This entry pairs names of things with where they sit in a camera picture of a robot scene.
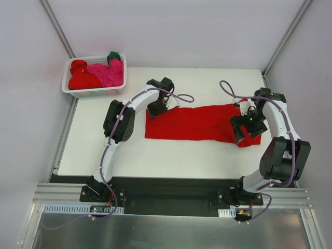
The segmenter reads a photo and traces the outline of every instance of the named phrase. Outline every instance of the white plastic basket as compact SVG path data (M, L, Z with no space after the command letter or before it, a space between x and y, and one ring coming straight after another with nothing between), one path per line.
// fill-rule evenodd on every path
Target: white plastic basket
M67 61L65 66L65 71L62 78L62 91L65 93L70 93L72 96L76 98L84 98L84 97L94 97L94 96L105 96L105 95L119 95L123 93L123 89L126 86L127 82L127 61L126 57L120 53L121 60L123 60L123 85L119 87L104 87L104 88L93 88L93 89L83 89L83 90L70 90L68 88L69 80L72 78L71 74L71 66L72 61L75 60L84 60L88 63L88 65L101 63L104 65L107 64L107 56L88 56L88 57L79 57L72 58Z

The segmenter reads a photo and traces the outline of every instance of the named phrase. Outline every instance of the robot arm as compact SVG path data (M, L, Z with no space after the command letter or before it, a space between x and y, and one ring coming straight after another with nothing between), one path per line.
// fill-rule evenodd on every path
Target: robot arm
M168 101L165 100L166 93L154 88L161 88L167 91L174 89L174 84L170 79L164 78L161 82L154 79L147 82L144 89L131 99L119 102L113 100L109 106L103 128L105 130L105 149L102 154L101 165L97 167L93 178L102 183L103 180L100 175L100 167L102 167L103 176L106 182L112 179L112 171L117 155L123 143L127 141L133 133L135 115L148 108L151 117L156 117L161 113L167 112L169 109L178 106L178 102L172 96L168 97ZM123 107L125 107L122 115L120 114ZM119 123L113 133L112 130L115 123L121 116Z
M246 112L242 108L241 115L231 118L236 142L244 138L240 126L244 126L247 132L251 133L253 137L265 132L267 130L263 123L265 119L269 124L272 141L261 158L259 170L239 180L239 200L241 200L241 197L245 199L245 197L253 196L251 193L258 193L275 183L288 180L291 177L292 171L291 157L296 157L293 180L298 180L301 177L310 152L309 142L302 141L294 131L287 113L285 96L283 94L272 93L268 88L261 88L256 91L255 96L269 98L281 107L287 117L288 125L295 140L295 155L292 155L291 138L287 132L285 120L275 105L266 100L255 99L253 100L255 103L254 110L246 109Z

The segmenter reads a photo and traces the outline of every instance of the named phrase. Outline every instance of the cable clip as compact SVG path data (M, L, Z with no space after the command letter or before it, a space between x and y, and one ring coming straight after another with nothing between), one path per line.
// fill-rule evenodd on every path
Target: cable clip
M294 130L293 129L290 129L289 131L286 132L287 134L293 134L294 133Z
M233 98L232 99L233 104L238 103L239 101L241 101L241 99L239 99L239 98Z

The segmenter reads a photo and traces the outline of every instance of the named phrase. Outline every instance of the pink cloth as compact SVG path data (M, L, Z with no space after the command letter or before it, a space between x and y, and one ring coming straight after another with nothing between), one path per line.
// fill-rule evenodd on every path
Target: pink cloth
M103 87L119 87L123 85L123 61L110 60L109 66L103 64L89 65L88 72L95 74Z

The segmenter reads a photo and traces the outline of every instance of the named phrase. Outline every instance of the white table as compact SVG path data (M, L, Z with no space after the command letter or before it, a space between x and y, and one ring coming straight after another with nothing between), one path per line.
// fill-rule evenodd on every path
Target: white table
M175 93L188 93L194 103L182 107L223 105L232 98L219 87L227 80L237 95L253 95L264 86L260 70L203 68L128 68L123 95L79 99L65 145L58 175L89 176L99 165L104 148L103 122L112 100L129 98L150 79L167 77ZM271 135L262 135L261 145L238 148L217 141L172 141L145 139L145 112L136 115L134 133L125 142L115 163L113 176L239 178L259 167Z

